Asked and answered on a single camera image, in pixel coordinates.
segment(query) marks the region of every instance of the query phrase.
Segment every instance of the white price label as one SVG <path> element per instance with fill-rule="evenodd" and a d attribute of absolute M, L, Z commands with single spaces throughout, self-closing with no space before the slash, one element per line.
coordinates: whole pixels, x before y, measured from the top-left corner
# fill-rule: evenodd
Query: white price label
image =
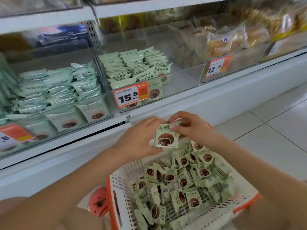
<path fill-rule="evenodd" d="M 128 87 L 127 89 L 116 91 L 114 92 L 114 96 L 118 106 L 124 106 L 140 100 L 138 96 L 138 87 L 136 85 Z"/>
<path fill-rule="evenodd" d="M 269 52 L 268 56 L 273 55 L 275 53 L 278 53 L 280 47 L 283 45 L 286 39 L 282 39 L 279 41 L 276 41 L 274 46 L 272 47 L 271 51 Z"/>
<path fill-rule="evenodd" d="M 224 64 L 224 61 L 225 61 L 225 58 L 211 62 L 210 67 L 207 72 L 207 77 L 212 76 L 216 73 L 219 73 Z"/>
<path fill-rule="evenodd" d="M 14 138 L 7 136 L 0 131 L 0 151 L 19 144 Z"/>

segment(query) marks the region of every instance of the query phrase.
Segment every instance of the orange price tag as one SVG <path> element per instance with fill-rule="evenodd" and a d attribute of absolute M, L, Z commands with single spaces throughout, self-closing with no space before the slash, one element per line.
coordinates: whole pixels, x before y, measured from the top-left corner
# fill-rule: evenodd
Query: orange price tag
<path fill-rule="evenodd" d="M 231 61 L 231 58 L 232 55 L 211 61 L 206 77 L 210 77 L 217 73 L 225 72 Z"/>
<path fill-rule="evenodd" d="M 139 102 L 148 98 L 148 82 L 113 91 L 113 95 L 118 108 Z"/>
<path fill-rule="evenodd" d="M 0 127 L 0 150 L 34 139 L 34 137 L 22 127 L 13 123 Z"/>

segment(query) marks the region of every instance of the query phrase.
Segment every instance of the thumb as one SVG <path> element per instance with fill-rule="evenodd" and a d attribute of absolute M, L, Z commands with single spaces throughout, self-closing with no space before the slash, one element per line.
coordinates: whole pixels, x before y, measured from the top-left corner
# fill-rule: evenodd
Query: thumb
<path fill-rule="evenodd" d="M 178 126 L 176 124 L 170 124 L 169 129 L 171 131 L 180 133 L 182 135 L 186 135 L 186 136 L 189 135 L 189 127 L 182 127 L 182 126 Z"/>

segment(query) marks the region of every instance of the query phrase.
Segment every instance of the tile floor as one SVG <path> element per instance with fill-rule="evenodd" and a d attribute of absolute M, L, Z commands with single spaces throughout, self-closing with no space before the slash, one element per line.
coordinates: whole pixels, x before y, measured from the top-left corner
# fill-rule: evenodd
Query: tile floor
<path fill-rule="evenodd" d="M 291 176 L 307 179 L 307 83 L 215 129 Z"/>

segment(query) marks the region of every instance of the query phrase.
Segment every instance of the clear plastic bin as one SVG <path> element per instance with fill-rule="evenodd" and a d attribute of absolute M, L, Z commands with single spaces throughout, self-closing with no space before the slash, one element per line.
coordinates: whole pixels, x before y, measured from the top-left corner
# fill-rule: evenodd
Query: clear plastic bin
<path fill-rule="evenodd" d="M 259 59 L 263 55 L 264 51 L 267 49 L 269 45 L 270 43 L 265 43 L 257 47 L 246 48 L 244 50 L 235 52 L 233 54 L 226 55 L 225 57 L 231 56 L 231 59 L 230 59 L 228 66 L 225 68 L 225 71 L 221 71 L 213 75 L 210 75 L 209 68 L 211 68 L 210 67 L 211 63 L 208 62 L 202 74 L 201 82 L 206 83 L 208 81 L 212 81 L 219 77 L 224 77 L 228 74 L 237 72 L 241 69 L 245 69 L 247 67 L 257 64 Z"/>
<path fill-rule="evenodd" d="M 109 34 L 104 38 L 104 45 L 102 46 L 102 54 L 113 52 L 123 52 L 133 49 L 143 50 L 149 47 L 154 47 L 160 53 L 166 55 L 167 64 L 173 63 L 171 66 L 171 73 L 161 75 L 150 80 L 142 80 L 134 84 L 140 84 L 147 81 L 150 84 L 160 82 L 162 84 L 160 92 L 157 97 L 143 100 L 138 104 L 131 104 L 127 107 L 120 107 L 119 111 L 127 111 L 131 108 L 136 108 L 145 105 L 149 102 L 168 97 L 179 92 L 194 88 L 198 86 L 200 76 L 203 72 L 205 64 L 196 60 L 194 63 L 180 63 L 182 61 L 180 49 L 180 42 L 175 37 L 174 31 L 170 29 L 169 25 L 161 25 L 156 27 L 148 27 L 140 30 L 127 31 L 124 34 Z M 101 70 L 104 73 L 107 87 L 111 92 L 115 92 L 133 84 L 112 89 L 110 83 L 107 81 L 109 77 L 106 75 L 105 68 L 98 58 Z"/>
<path fill-rule="evenodd" d="M 80 0 L 0 0 L 0 17 L 78 7 Z"/>
<path fill-rule="evenodd" d="M 34 139 L 30 141 L 0 150 L 0 157 L 7 156 L 27 147 L 34 146 L 38 143 L 58 136 L 62 136 L 71 131 L 75 131 L 97 121 L 105 120 L 113 116 L 109 100 L 106 95 L 106 89 L 100 80 L 101 74 L 94 63 L 94 58 L 92 57 L 90 48 L 30 61 L 13 63 L 10 66 L 7 66 L 7 64 L 1 61 L 0 71 L 6 70 L 10 74 L 13 72 L 19 74 L 26 71 L 44 68 L 60 69 L 70 67 L 72 62 L 77 64 L 87 64 L 91 61 L 93 61 L 92 67 L 97 72 L 98 81 L 96 84 L 97 92 L 90 92 L 89 95 L 91 96 L 87 96 L 87 93 L 82 97 L 79 95 L 78 98 L 70 104 L 59 104 L 55 108 L 52 108 L 51 105 L 44 107 L 41 111 L 33 113 L 16 112 L 16 108 L 14 106 L 16 103 L 14 103 L 13 100 L 17 100 L 17 96 L 11 98 L 9 100 L 10 103 L 6 104 L 4 108 L 2 108 L 0 105 L 0 127 L 16 123 L 34 136 Z"/>
<path fill-rule="evenodd" d="M 273 42 L 259 62 L 265 62 L 307 46 L 307 31 Z"/>

